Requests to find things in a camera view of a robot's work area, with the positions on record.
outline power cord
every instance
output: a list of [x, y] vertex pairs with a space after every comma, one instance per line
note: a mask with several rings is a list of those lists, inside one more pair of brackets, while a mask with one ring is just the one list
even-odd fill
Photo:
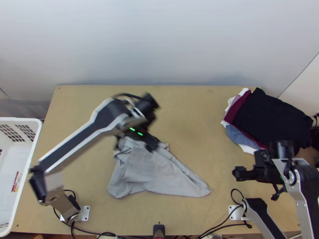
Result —
[[222, 224], [224, 224], [224, 223], [230, 218], [230, 216], [232, 215], [232, 213], [233, 213], [236, 209], [243, 207], [243, 205], [240, 204], [240, 203], [238, 203], [237, 201], [235, 201], [234, 197], [232, 196], [232, 194], [233, 194], [234, 191], [238, 191], [238, 192], [241, 194], [242, 198], [244, 198], [244, 195], [241, 193], [241, 191], [239, 191], [237, 188], [232, 189], [231, 192], [230, 192], [230, 197], [232, 198], [233, 202], [236, 203], [238, 206], [235, 207], [235, 208], [231, 211], [231, 213], [228, 215], [228, 217], [227, 217], [222, 223], [218, 224], [218, 225], [215, 226], [215, 227], [212, 227], [212, 228], [208, 229], [207, 231], [205, 231], [204, 233], [202, 233], [202, 234], [198, 237], [198, 239], [202, 239], [202, 238], [204, 238], [204, 237], [206, 237], [206, 236], [208, 236], [208, 235], [211, 235], [211, 234], [213, 234], [214, 232], [216, 232], [216, 231], [218, 231], [218, 230], [220, 230], [220, 229], [226, 228], [226, 227], [246, 226], [246, 227], [248, 227], [249, 229], [252, 228], [252, 226], [251, 226], [250, 224], [248, 224], [246, 221], [244, 221], [244, 223], [230, 224], [230, 225], [221, 226]]
[[[73, 196], [74, 196], [74, 199], [76, 199], [76, 195], [75, 195], [75, 192], [74, 192], [74, 191], [69, 190], [69, 189], [65, 189], [64, 191], [65, 191], [65, 192], [72, 192], [72, 193], [73, 193]], [[53, 212], [54, 212], [54, 214], [57, 216], [57, 218], [60, 219], [60, 217], [59, 217], [59, 215], [57, 214], [55, 208], [53, 208]], [[108, 231], [103, 232], [103, 233], [96, 233], [96, 232], [91, 232], [91, 231], [82, 230], [82, 229], [80, 229], [80, 228], [74, 226], [75, 222], [73, 222], [72, 225], [67, 224], [65, 221], [61, 221], [61, 222], [62, 222], [63, 224], [65, 224], [65, 225], [67, 225], [68, 227], [70, 227], [70, 229], [71, 229], [71, 236], [72, 236], [73, 239], [76, 239], [75, 236], [74, 236], [74, 233], [73, 233], [73, 230], [74, 230], [74, 229], [75, 229], [75, 230], [78, 230], [78, 231], [81, 231], [81, 232], [88, 233], [88, 234], [97, 235], [98, 238], [99, 238], [100, 236], [118, 237], [115, 233], [108, 232]]]

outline white wall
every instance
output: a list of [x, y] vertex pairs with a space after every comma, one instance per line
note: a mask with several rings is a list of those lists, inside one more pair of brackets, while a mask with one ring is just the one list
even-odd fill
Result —
[[0, 1], [0, 87], [257, 85], [278, 96], [319, 51], [318, 1]]
[[319, 55], [279, 99], [297, 107], [309, 116], [319, 113]]

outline black cable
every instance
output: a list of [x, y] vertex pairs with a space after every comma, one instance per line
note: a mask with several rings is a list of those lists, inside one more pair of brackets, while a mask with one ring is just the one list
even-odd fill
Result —
[[230, 197], [232, 198], [232, 201], [233, 201], [234, 203], [236, 203], [237, 205], [241, 205], [240, 203], [236, 202], [235, 199], [233, 198], [232, 193], [233, 193], [234, 191], [238, 191], [238, 192], [241, 194], [242, 199], [244, 198], [244, 195], [243, 195], [242, 192], [239, 191], [237, 188], [233, 188], [233, 189], [231, 190], [231, 192], [230, 192]]
[[69, 189], [64, 189], [65, 192], [72, 192], [73, 193], [73, 197], [75, 200], [77, 200], [77, 196], [75, 195], [75, 192]]
[[72, 225], [71, 225], [71, 237], [72, 237], [72, 239], [76, 239], [75, 236], [74, 236], [74, 234], [73, 234], [74, 224], [75, 224], [75, 221], [74, 221], [74, 222], [72, 223]]
[[239, 206], [235, 207], [235, 208], [230, 212], [230, 214], [228, 215], [228, 217], [227, 217], [222, 223], [218, 224], [218, 225], [215, 226], [215, 227], [212, 227], [212, 228], [208, 229], [207, 231], [205, 231], [204, 233], [202, 233], [201, 235], [199, 235], [198, 238], [201, 239], [201, 238], [203, 238], [203, 237], [206, 237], [207, 235], [210, 234], [210, 233], [209, 233], [210, 230], [213, 230], [213, 229], [215, 229], [215, 228], [221, 226], [222, 224], [224, 224], [224, 223], [230, 218], [230, 216], [232, 215], [232, 213], [233, 213], [237, 208], [242, 208], [242, 205], [239, 205]]
[[[59, 215], [57, 214], [55, 208], [53, 208], [53, 211], [54, 211], [54, 214], [57, 216], [58, 219], [60, 219]], [[71, 227], [69, 224], [67, 224], [65, 221], [61, 221], [63, 224], [67, 225], [68, 227]], [[85, 233], [88, 233], [88, 234], [92, 234], [92, 235], [97, 235], [97, 236], [101, 236], [101, 235], [104, 235], [104, 236], [110, 236], [110, 237], [116, 237], [116, 234], [112, 233], [112, 232], [103, 232], [103, 233], [96, 233], [96, 232], [91, 232], [91, 231], [85, 231], [85, 230], [82, 230], [78, 227], [75, 227], [73, 226], [72, 227], [73, 229], [75, 230], [78, 230], [78, 231], [81, 231], [81, 232], [85, 232]]]
[[215, 227], [212, 227], [212, 228], [208, 229], [208, 230], [205, 231], [203, 234], [199, 235], [199, 237], [198, 237], [199, 239], [201, 239], [201, 238], [203, 238], [203, 237], [206, 237], [206, 236], [208, 236], [208, 235], [210, 235], [210, 234], [213, 234], [214, 232], [216, 232], [216, 231], [218, 231], [218, 230], [220, 230], [220, 229], [222, 229], [222, 228], [225, 228], [225, 227], [245, 225], [245, 226], [248, 227], [249, 229], [252, 228], [252, 226], [251, 226], [250, 224], [248, 224], [246, 221], [244, 221], [244, 223], [241, 223], [241, 224], [231, 224], [231, 225], [226, 225], [226, 226], [220, 227], [222, 224], [224, 224], [224, 223], [230, 218], [230, 216], [232, 215], [232, 213], [233, 213], [237, 208], [242, 208], [242, 207], [243, 207], [242, 204], [236, 202], [235, 199], [233, 198], [232, 194], [233, 194], [234, 191], [238, 191], [238, 192], [241, 194], [242, 198], [244, 198], [244, 195], [242, 194], [241, 191], [239, 191], [237, 188], [233, 188], [233, 189], [231, 190], [231, 192], [230, 192], [230, 196], [231, 196], [233, 202], [236, 203], [238, 206], [235, 207], [235, 208], [231, 211], [231, 213], [228, 215], [228, 217], [227, 217], [222, 223], [220, 223], [219, 225], [217, 225], [217, 226], [215, 226]]
[[235, 227], [235, 226], [247, 226], [249, 229], [252, 228], [252, 226], [250, 224], [248, 224], [246, 221], [244, 221], [244, 223], [230, 224], [230, 225], [225, 225], [225, 226], [222, 226], [220, 228], [217, 228], [214, 231], [209, 232], [207, 235], [205, 235], [205, 237], [210, 235], [210, 234], [213, 234], [216, 231], [219, 231], [220, 229], [223, 229], [223, 228], [226, 228], [226, 227]]
[[136, 238], [146, 239], [145, 237], [140, 237], [140, 236], [129, 236], [129, 237], [136, 237]]
[[[65, 192], [72, 192], [72, 193], [73, 193], [73, 196], [74, 196], [74, 199], [76, 199], [76, 195], [75, 195], [75, 192], [74, 192], [74, 191], [69, 190], [69, 189], [65, 189], [64, 191], [65, 191]], [[54, 214], [56, 215], [56, 217], [57, 217], [58, 219], [60, 219], [60, 217], [59, 217], [59, 215], [57, 214], [57, 212], [56, 212], [56, 210], [55, 210], [54, 207], [53, 207], [53, 212], [54, 212]], [[72, 236], [73, 239], [75, 239], [75, 236], [74, 236], [74, 233], [73, 233], [73, 229], [78, 230], [78, 231], [81, 231], [81, 232], [85, 232], [85, 233], [88, 233], [88, 234], [97, 235], [97, 236], [99, 236], [99, 237], [102, 236], [102, 235], [110, 236], [110, 237], [116, 237], [116, 234], [114, 234], [114, 233], [112, 233], [112, 232], [106, 231], [106, 232], [103, 232], [103, 233], [95, 233], [95, 232], [86, 231], [86, 230], [82, 230], [82, 229], [80, 229], [80, 228], [75, 227], [75, 226], [74, 226], [75, 222], [73, 222], [72, 225], [67, 224], [65, 221], [61, 221], [61, 222], [71, 228], [71, 236]]]

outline stack of clothes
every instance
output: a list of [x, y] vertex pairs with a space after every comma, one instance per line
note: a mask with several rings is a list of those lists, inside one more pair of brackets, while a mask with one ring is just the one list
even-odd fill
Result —
[[295, 154], [311, 144], [313, 120], [301, 110], [268, 96], [262, 89], [252, 93], [244, 88], [228, 100], [221, 124], [227, 136], [243, 149], [254, 154], [267, 149], [271, 141], [293, 140]]

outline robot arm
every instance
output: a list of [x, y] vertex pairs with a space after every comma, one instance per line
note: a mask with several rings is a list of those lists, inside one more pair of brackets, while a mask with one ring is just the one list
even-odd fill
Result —
[[[288, 192], [296, 201], [298, 220], [303, 238], [319, 239], [319, 172], [304, 159], [293, 159], [293, 147], [288, 141], [278, 141], [266, 151], [255, 153], [256, 165], [251, 171], [236, 167], [237, 181], [256, 180], [272, 183], [276, 201], [282, 192]], [[265, 239], [286, 238], [267, 213], [267, 204], [261, 198], [244, 198], [244, 213], [254, 221]]]
[[116, 137], [129, 135], [145, 141], [148, 150], [156, 149], [159, 140], [147, 130], [155, 120], [154, 110], [159, 106], [150, 94], [134, 98], [139, 99], [136, 104], [117, 98], [102, 102], [86, 124], [40, 158], [39, 164], [30, 170], [33, 173], [30, 184], [39, 203], [52, 205], [68, 224], [78, 218], [81, 208], [73, 196], [67, 197], [64, 193], [61, 171], [75, 160], [75, 152], [102, 133]]

